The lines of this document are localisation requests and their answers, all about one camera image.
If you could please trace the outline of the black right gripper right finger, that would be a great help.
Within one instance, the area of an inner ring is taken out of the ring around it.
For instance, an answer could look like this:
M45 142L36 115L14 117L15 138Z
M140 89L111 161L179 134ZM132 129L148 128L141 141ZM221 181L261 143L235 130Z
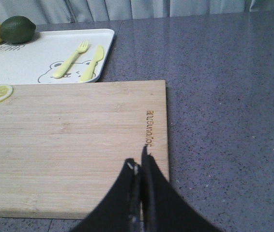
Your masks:
M220 231L173 189L146 146L141 155L141 201L146 232Z

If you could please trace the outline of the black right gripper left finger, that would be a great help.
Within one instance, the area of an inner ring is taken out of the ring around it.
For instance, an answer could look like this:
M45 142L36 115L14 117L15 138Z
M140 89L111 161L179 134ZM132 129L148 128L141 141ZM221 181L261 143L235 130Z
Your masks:
M106 196L73 232L140 231L140 166L126 159Z

